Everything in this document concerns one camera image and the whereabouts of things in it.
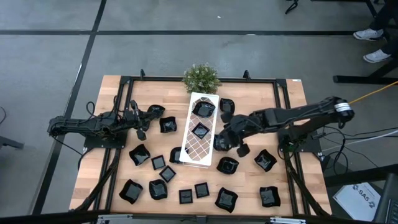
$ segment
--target concrete floor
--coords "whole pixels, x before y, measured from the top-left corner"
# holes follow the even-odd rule
[[[2,0],[0,29],[91,30],[100,2]],[[99,29],[359,30],[372,19],[365,3],[299,4],[285,15],[290,2],[280,0],[108,0]],[[0,106],[7,111],[0,135],[25,143],[21,151],[10,147],[0,151],[0,217],[29,213],[53,142],[46,132],[48,121],[65,109],[87,41],[87,35],[0,35]],[[361,42],[350,36],[97,36],[73,117],[88,116],[85,104],[96,100],[103,75],[137,75],[143,68],[147,75],[176,76],[193,63],[205,62],[222,77],[241,77],[247,69],[253,78],[302,79],[309,103],[331,95],[353,100],[380,86],[335,84],[332,76],[369,75],[381,64],[368,64],[361,57],[382,45],[383,41]],[[397,91],[389,88],[354,104],[356,117],[344,132],[396,126]],[[81,149],[83,138],[69,134],[65,143]],[[324,149],[334,146],[328,141],[321,144]],[[396,144],[396,139],[387,138],[349,148],[385,166],[396,162]],[[347,156],[351,170],[373,167],[360,155],[347,152]],[[44,213],[68,210],[77,162],[78,156],[64,147]]]

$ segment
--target wooden table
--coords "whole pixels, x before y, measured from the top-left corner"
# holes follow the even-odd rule
[[[120,76],[104,76],[96,102],[96,114],[112,110],[113,97],[117,95],[119,80]],[[291,107],[306,105],[301,81],[287,80],[287,86]],[[282,105],[284,105],[282,89],[279,92],[280,100]],[[223,86],[219,87],[217,94],[220,98],[229,98],[235,102],[235,114],[249,114],[255,110],[275,108],[275,98],[271,84],[224,83]],[[163,117],[175,116],[178,130],[174,133],[161,134],[159,120],[153,120],[146,133],[146,141],[138,140],[136,130],[132,129],[129,131],[126,147],[121,151],[111,212],[229,215],[226,210],[222,210],[215,205],[218,192],[220,188],[224,187],[239,195],[236,207],[231,215],[292,215],[286,169],[284,162],[277,156],[277,135],[275,133],[257,134],[246,138],[245,142],[249,145],[251,152],[243,158],[238,157],[235,149],[229,152],[213,151],[212,163],[208,169],[172,164],[169,162],[170,151],[174,147],[181,146],[184,132],[183,127],[185,127],[190,101],[190,95],[185,91],[183,83],[134,81],[132,99],[136,100],[139,108],[144,111],[153,104],[164,106],[166,111]],[[218,114],[216,133],[222,129],[223,123]],[[150,151],[151,157],[163,155],[166,164],[177,173],[167,184],[169,196],[166,199],[153,200],[148,190],[149,181],[161,179],[159,175],[161,170],[153,170],[150,160],[145,161],[140,166],[135,166],[129,157],[129,151],[142,143]],[[267,173],[254,162],[254,158],[263,149],[267,149],[277,159],[277,164]],[[114,149],[111,152],[109,161],[111,161],[113,154]],[[323,209],[331,213],[318,159],[311,153],[300,153],[300,155],[306,186]],[[79,206],[97,184],[103,156],[104,149],[94,149],[81,161],[70,208]],[[229,156],[239,161],[239,166],[235,174],[225,175],[216,170],[218,161],[224,156]],[[119,197],[119,193],[128,179],[141,184],[144,188],[139,196],[139,200],[134,205]],[[208,182],[210,196],[196,198],[194,185],[202,182]],[[280,207],[264,208],[261,206],[259,188],[267,186],[278,187],[281,199]],[[179,204],[178,191],[182,189],[193,190],[193,203]],[[104,186],[99,206],[100,209],[104,209],[107,191],[108,184]],[[296,196],[299,210],[302,213],[302,200],[297,186]]]

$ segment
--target person's shoe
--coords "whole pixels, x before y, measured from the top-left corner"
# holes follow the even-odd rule
[[[383,35],[384,30],[372,30],[372,29],[366,29],[362,31],[357,31],[353,35],[355,39],[358,40],[370,40],[370,41],[375,41],[381,38]]]
[[[378,63],[386,60],[389,58],[391,55],[384,53],[381,49],[367,54],[363,57],[363,60],[369,62],[369,63]]]

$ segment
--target green plant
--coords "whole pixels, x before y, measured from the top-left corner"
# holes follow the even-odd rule
[[[185,83],[185,88],[188,93],[209,93],[215,94],[217,88],[221,86],[221,82],[217,78],[217,70],[205,65],[192,65],[184,72],[185,78],[182,80]]]

